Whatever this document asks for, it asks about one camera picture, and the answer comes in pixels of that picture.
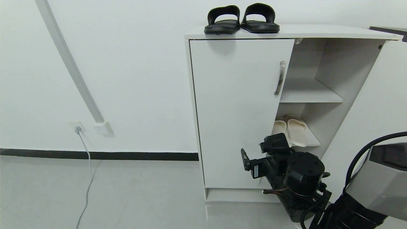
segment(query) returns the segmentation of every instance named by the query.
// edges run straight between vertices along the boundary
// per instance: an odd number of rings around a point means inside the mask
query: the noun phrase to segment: wall outlet
[[[107,135],[113,133],[112,128],[107,121],[104,121],[103,123],[95,123],[93,124],[93,128],[97,134]]]
[[[76,128],[77,126],[79,126],[79,127],[81,128],[82,132],[85,132],[85,128],[83,128],[83,125],[82,125],[81,121],[78,121],[78,120],[68,120],[68,123],[69,123],[69,126],[71,127],[71,129],[72,129],[73,131],[75,131],[75,128]]]

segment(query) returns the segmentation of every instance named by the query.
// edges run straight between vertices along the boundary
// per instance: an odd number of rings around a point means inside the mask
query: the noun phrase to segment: white slipper
[[[305,122],[296,116],[287,115],[284,118],[287,123],[288,136],[291,140],[291,143],[296,146],[306,147],[306,130],[308,126]]]
[[[279,133],[284,133],[285,138],[287,139],[288,146],[291,147],[293,146],[291,144],[290,138],[288,137],[288,132],[287,132],[287,123],[285,123],[283,120],[275,120],[274,125],[273,125],[273,131],[271,134],[279,134]]]

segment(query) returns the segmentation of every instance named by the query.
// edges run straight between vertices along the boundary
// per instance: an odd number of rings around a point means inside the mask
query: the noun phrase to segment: cabinet door
[[[274,95],[280,62],[287,70],[294,40],[191,40],[193,82],[205,187],[261,188],[243,168],[264,157],[259,143],[271,134],[281,92]]]
[[[331,202],[341,194],[358,151],[381,136],[407,130],[407,43],[387,41],[322,161]],[[406,142],[406,138],[390,142]]]

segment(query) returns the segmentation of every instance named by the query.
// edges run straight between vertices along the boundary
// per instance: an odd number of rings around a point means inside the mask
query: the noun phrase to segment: cabinet top
[[[239,29],[233,35],[206,35],[204,26],[197,27],[185,35],[188,40],[216,39],[273,39],[273,38],[364,38],[401,40],[402,35],[384,33],[369,29],[333,24],[280,24],[279,33],[256,34]]]

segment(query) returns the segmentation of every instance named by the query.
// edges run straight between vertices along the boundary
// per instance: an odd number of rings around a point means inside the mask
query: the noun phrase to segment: cabinet door handle
[[[274,92],[274,95],[278,95],[280,93],[282,82],[284,80],[284,73],[285,73],[285,61],[282,60],[280,62],[280,77],[278,78],[278,84],[276,91]]]

